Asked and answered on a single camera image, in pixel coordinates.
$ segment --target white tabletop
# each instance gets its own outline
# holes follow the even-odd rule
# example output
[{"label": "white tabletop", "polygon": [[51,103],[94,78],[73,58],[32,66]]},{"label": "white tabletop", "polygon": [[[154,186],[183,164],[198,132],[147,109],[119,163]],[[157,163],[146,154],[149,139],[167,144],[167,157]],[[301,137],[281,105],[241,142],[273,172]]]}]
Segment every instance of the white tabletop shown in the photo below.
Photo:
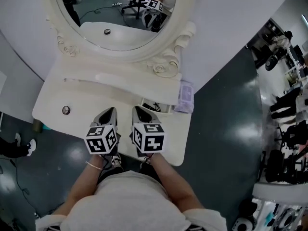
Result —
[{"label": "white tabletop", "polygon": [[[51,69],[33,109],[33,117],[53,130],[84,138],[95,116],[103,110],[115,107],[118,115],[118,133],[122,136],[119,152],[137,157],[136,147],[129,135],[132,126],[132,108],[141,97],[111,86],[88,81],[66,81],[61,77],[61,58]],[[62,108],[69,106],[69,115]],[[168,134],[168,145],[163,152],[166,160],[179,166],[183,163],[191,114],[159,114]]]}]

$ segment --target white sneaker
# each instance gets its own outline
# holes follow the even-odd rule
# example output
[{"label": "white sneaker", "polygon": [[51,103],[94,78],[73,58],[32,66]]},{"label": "white sneaker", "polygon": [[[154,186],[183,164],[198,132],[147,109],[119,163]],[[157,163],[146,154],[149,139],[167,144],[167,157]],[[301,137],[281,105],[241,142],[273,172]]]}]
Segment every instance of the white sneaker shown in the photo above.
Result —
[{"label": "white sneaker", "polygon": [[15,134],[15,141],[16,141],[17,147],[19,147],[20,146],[20,142],[21,142],[21,138],[20,138],[20,134],[19,133]]},{"label": "white sneaker", "polygon": [[119,153],[115,156],[111,156],[111,164],[113,167],[122,167],[122,160]]},{"label": "white sneaker", "polygon": [[35,151],[35,149],[37,148],[37,143],[36,143],[35,139],[32,139],[32,140],[28,143],[27,147],[28,147],[28,152],[29,152],[27,156],[31,156],[31,154],[32,154],[32,153]]}]

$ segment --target gray t-shirt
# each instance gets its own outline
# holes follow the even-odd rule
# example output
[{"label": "gray t-shirt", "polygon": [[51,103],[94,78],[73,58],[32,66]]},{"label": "gray t-shirt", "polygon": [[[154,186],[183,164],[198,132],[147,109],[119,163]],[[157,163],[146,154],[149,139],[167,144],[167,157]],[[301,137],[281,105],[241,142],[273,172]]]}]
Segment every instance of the gray t-shirt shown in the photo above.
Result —
[{"label": "gray t-shirt", "polygon": [[227,231],[220,213],[193,209],[181,213],[163,186],[133,171],[104,179],[93,196],[78,201],[69,215],[36,221],[37,231]]}]

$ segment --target white wall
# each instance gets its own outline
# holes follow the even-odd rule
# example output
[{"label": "white wall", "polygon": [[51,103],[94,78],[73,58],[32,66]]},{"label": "white wall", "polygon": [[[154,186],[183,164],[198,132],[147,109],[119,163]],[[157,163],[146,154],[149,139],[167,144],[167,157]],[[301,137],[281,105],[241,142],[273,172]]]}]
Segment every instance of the white wall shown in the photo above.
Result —
[{"label": "white wall", "polygon": [[0,71],[6,75],[0,94],[0,111],[32,122],[32,110],[43,81],[21,61],[1,33]]},{"label": "white wall", "polygon": [[[183,53],[183,76],[196,90],[208,82],[274,14],[284,0],[197,0],[197,35]],[[0,0],[0,29],[45,78],[56,57],[55,35],[41,0]]]},{"label": "white wall", "polygon": [[291,44],[299,45],[305,55],[308,51],[304,51],[302,45],[308,40],[308,28],[301,18],[302,14],[308,18],[308,0],[286,0],[272,19],[282,30],[290,30],[293,33]]}]

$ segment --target bracelet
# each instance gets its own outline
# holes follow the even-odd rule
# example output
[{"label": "bracelet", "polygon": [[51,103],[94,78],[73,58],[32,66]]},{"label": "bracelet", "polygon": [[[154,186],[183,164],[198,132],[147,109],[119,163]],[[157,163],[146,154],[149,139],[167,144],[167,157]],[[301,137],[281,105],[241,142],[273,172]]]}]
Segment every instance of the bracelet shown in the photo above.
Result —
[{"label": "bracelet", "polygon": [[88,164],[88,165],[90,165],[90,166],[92,166],[92,167],[94,167],[94,168],[96,168],[96,169],[98,169],[98,170],[103,170],[102,168],[96,167],[96,166],[94,166],[93,164],[89,163],[88,161],[86,161],[86,164]]}]

